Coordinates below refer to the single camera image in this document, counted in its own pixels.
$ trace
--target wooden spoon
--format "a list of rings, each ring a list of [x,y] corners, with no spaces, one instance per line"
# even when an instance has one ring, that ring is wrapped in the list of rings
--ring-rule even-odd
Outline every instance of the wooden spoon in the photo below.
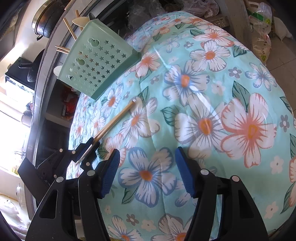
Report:
[[[89,18],[88,17],[79,17],[79,18],[73,19],[72,22],[74,24],[78,25],[79,27],[84,28],[85,25],[89,22]]]

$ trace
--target pan handle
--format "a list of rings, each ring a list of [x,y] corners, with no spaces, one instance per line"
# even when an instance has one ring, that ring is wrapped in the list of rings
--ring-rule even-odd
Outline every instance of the pan handle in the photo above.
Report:
[[[26,64],[19,64],[20,69],[30,69],[33,64],[31,63],[26,63]]]
[[[36,40],[38,41],[38,40],[40,40],[42,37],[43,37],[43,36],[39,34],[38,37],[36,38]]]

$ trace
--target plastic bag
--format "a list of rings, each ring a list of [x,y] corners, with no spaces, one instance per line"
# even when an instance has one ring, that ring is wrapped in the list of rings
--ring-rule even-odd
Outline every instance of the plastic bag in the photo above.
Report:
[[[247,12],[252,32],[253,53],[266,65],[271,49],[268,36],[271,31],[271,7],[263,2],[248,2]]]

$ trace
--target metal screw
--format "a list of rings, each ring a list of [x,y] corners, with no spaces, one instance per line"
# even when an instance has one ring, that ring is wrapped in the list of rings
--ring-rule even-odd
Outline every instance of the metal screw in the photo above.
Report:
[[[232,177],[232,180],[235,181],[235,182],[238,182],[239,181],[239,177],[238,176],[233,176]]]
[[[87,175],[91,177],[91,176],[93,176],[95,173],[96,173],[96,172],[95,172],[94,170],[89,170],[89,171],[87,172]]]
[[[202,175],[208,175],[208,174],[209,174],[209,171],[208,171],[207,169],[201,169],[201,170],[200,170],[200,173],[201,173]]]
[[[56,181],[57,181],[58,183],[61,183],[63,180],[64,180],[63,177],[58,177],[58,178],[56,179]]]

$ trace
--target white flower print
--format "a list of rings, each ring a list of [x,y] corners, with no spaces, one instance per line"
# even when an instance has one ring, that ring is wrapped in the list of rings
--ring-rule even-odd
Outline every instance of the white flower print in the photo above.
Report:
[[[264,83],[266,89],[268,91],[271,91],[271,85],[273,85],[274,87],[277,86],[276,80],[263,64],[259,64],[259,66],[257,66],[254,63],[250,63],[250,66],[254,71],[246,71],[245,76],[249,79],[255,80],[255,82],[253,83],[253,86],[255,88],[259,88],[262,83]]]
[[[121,100],[121,93],[123,91],[123,84],[119,84],[114,90],[113,88],[107,94],[107,101],[102,106],[102,111],[104,112],[104,117],[108,118],[110,116],[111,110],[116,109],[118,103]]]
[[[271,173],[281,173],[283,171],[282,165],[284,164],[284,160],[279,156],[275,156],[274,160],[270,163],[270,167],[272,168]]]
[[[164,234],[154,235],[151,241],[183,241],[190,223],[191,219],[184,226],[181,218],[166,213],[158,222],[158,228]]]
[[[279,210],[279,207],[276,205],[276,202],[273,202],[271,205],[268,205],[265,212],[264,218],[271,219],[272,216]]]
[[[108,225],[108,229],[117,238],[125,241],[144,241],[138,230],[133,229],[129,232],[127,231],[126,225],[121,217],[114,215],[111,221],[114,227]]]
[[[118,133],[117,135],[112,137],[108,137],[105,140],[105,149],[108,152],[108,154],[105,156],[104,160],[108,160],[114,149],[119,150],[120,152],[120,163],[119,166],[121,167],[124,160],[126,159],[126,149],[121,148],[121,145],[123,143],[123,136],[122,134]]]
[[[159,199],[159,189],[166,196],[177,185],[177,178],[169,169],[173,165],[172,152],[163,147],[156,151],[149,161],[142,148],[134,147],[128,153],[131,168],[120,170],[118,182],[123,188],[138,187],[135,199],[148,207],[155,207]]]
[[[223,92],[226,89],[226,87],[222,85],[221,81],[216,81],[216,82],[213,81],[213,84],[211,86],[212,86],[213,94],[218,94],[220,96],[223,95]]]
[[[139,136],[151,137],[160,130],[159,122],[148,118],[157,108],[157,99],[151,98],[146,106],[139,97],[135,97],[134,101],[135,106],[129,110],[131,118],[123,122],[120,130],[127,149],[136,146]]]
[[[192,70],[194,60],[188,60],[183,70],[179,65],[173,65],[165,73],[164,82],[169,86],[163,90],[163,96],[169,101],[180,98],[183,106],[188,104],[188,97],[193,93],[200,93],[207,89],[210,77],[207,74],[198,74]]]
[[[95,117],[91,121],[91,136],[95,136],[105,125],[105,118],[101,116],[101,111],[95,111]]]
[[[195,59],[192,70],[199,72],[209,69],[218,72],[226,68],[226,62],[221,57],[230,56],[230,51],[225,47],[217,45],[215,41],[208,41],[204,44],[203,49],[196,49],[190,52],[190,57]]]
[[[107,214],[111,214],[111,207],[110,207],[109,205],[106,205],[104,211],[105,211],[105,213],[107,213]]]
[[[180,47],[180,44],[179,44],[179,42],[177,40],[178,40],[177,37],[175,37],[175,38],[167,38],[167,40],[162,42],[161,44],[163,46],[166,46],[166,52],[167,53],[171,53],[172,50],[173,50],[173,47],[174,48],[179,48]]]
[[[219,46],[223,47],[230,47],[234,43],[233,41],[227,39],[226,37],[229,37],[230,34],[227,33],[224,30],[205,30],[204,34],[194,36],[193,39],[195,41],[201,41],[201,42],[206,42],[209,40],[215,41]]]
[[[222,152],[221,140],[227,136],[221,123],[224,103],[213,110],[203,95],[190,95],[189,105],[193,117],[183,113],[176,115],[175,138],[181,144],[191,143],[188,155],[193,159],[210,156],[213,147]]]
[[[148,72],[148,69],[151,71],[157,70],[160,66],[160,63],[156,61],[157,59],[159,59],[157,53],[145,53],[142,56],[141,61],[136,64],[136,72],[138,77],[145,76]]]
[[[148,232],[151,232],[152,230],[156,229],[153,220],[143,220],[141,228]]]

